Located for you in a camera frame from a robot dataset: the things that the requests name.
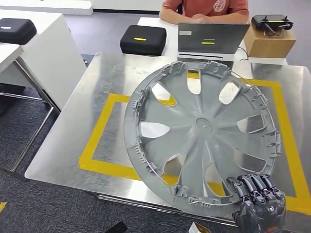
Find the white table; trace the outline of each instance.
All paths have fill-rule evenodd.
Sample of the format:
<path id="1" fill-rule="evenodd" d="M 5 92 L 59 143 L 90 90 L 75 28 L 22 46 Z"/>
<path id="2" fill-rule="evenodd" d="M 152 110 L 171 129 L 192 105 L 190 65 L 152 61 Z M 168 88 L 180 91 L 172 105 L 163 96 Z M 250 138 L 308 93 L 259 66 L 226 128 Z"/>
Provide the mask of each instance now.
<path id="1" fill-rule="evenodd" d="M 19 57 L 41 89 L 62 110 L 86 70 L 62 14 L 0 10 L 2 18 L 30 19 L 37 34 L 22 46 L 0 43 L 0 83 L 29 86 L 15 66 L 10 65 Z"/>
<path id="2" fill-rule="evenodd" d="M 178 44 L 178 26 L 167 23 L 159 18 L 149 18 L 141 17 L 138 21 L 137 25 L 141 26 L 151 26 L 151 27 L 161 27 L 165 28 L 167 31 L 167 39 L 165 47 L 162 52 L 162 56 L 168 57 L 186 57 L 186 58 L 199 58 L 199 59 L 212 59 L 212 60 L 223 60 L 223 61 L 240 61 L 243 58 L 247 58 L 245 51 L 238 49 L 236 54 L 220 54 L 220 53 L 185 53 L 179 54 L 177 50 Z M 240 44 L 246 50 L 244 41 Z M 250 57 L 249 60 L 252 63 L 262 63 L 262 64 L 276 64 L 276 65 L 287 65 L 286 59 L 283 58 L 254 58 Z"/>
<path id="3" fill-rule="evenodd" d="M 19 45 L 0 43 L 0 73 L 23 53 Z"/>

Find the yellow label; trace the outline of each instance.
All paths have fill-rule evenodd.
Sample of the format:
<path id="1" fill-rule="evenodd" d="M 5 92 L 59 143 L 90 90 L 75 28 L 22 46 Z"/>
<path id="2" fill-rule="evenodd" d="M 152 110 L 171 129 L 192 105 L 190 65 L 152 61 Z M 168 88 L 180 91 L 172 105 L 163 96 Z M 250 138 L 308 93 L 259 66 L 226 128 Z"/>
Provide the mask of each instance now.
<path id="1" fill-rule="evenodd" d="M 202 45 L 214 45 L 215 42 L 202 42 Z"/>
<path id="2" fill-rule="evenodd" d="M 6 204 L 6 202 L 0 202 L 0 213 L 5 208 Z"/>
<path id="3" fill-rule="evenodd" d="M 141 41 L 146 41 L 146 39 L 143 39 L 143 38 L 138 38 L 138 37 L 134 37 L 134 40 L 141 40 Z"/>
<path id="4" fill-rule="evenodd" d="M 188 79 L 200 79 L 200 75 L 199 74 L 198 71 L 196 70 L 188 70 L 186 73 L 186 77 Z"/>
<path id="5" fill-rule="evenodd" d="M 196 222 L 193 222 L 199 230 L 199 233 L 211 233 L 211 231 L 210 231 L 209 229 L 204 227 L 202 225 L 200 225 L 199 223 Z"/>

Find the black case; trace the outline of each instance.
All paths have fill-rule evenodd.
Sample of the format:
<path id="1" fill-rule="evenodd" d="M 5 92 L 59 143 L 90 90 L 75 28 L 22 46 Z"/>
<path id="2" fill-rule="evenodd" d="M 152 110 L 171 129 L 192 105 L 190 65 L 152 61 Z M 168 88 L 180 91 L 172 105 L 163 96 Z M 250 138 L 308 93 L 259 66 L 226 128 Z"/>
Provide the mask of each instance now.
<path id="1" fill-rule="evenodd" d="M 122 53 L 161 56 L 166 42 L 165 28 L 131 25 L 120 41 Z"/>
<path id="2" fill-rule="evenodd" d="M 0 42 L 25 45 L 34 37 L 37 29 L 29 19 L 0 19 Z"/>

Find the gray carpet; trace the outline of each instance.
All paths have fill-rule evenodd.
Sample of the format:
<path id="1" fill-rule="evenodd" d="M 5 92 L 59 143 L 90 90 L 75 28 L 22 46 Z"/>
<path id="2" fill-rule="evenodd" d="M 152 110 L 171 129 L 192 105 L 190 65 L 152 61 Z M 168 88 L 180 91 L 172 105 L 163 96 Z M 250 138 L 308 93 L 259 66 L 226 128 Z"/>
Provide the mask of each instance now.
<path id="1" fill-rule="evenodd" d="M 91 61 L 93 55 L 83 55 Z M 38 97 L 32 88 L 25 95 Z M 42 103 L 18 100 L 0 117 L 0 162 L 11 166 L 48 112 Z M 24 173 L 57 118 L 51 116 L 18 169 Z M 22 182 L 0 173 L 0 233 L 104 233 L 119 221 L 128 233 L 186 233 L 193 219 L 109 201 L 100 202 L 83 191 L 37 181 Z M 202 222 L 213 233 L 236 228 Z"/>

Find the metal table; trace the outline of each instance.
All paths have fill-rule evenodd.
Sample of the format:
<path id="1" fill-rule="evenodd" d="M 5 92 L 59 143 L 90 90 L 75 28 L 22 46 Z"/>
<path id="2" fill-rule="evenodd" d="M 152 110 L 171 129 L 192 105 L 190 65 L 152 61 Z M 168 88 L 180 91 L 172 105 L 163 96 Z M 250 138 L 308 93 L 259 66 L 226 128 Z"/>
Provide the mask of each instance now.
<path id="1" fill-rule="evenodd" d="M 193 216 L 169 206 L 140 181 L 123 139 L 129 96 L 147 75 L 174 61 L 176 58 L 97 54 L 25 176 L 85 190 L 104 200 Z M 282 154 L 276 159 L 273 177 L 286 194 L 285 228 L 310 229 L 309 72 L 306 67 L 248 61 L 235 62 L 232 68 L 266 95 L 282 136 Z M 229 218 L 200 218 L 235 225 Z"/>

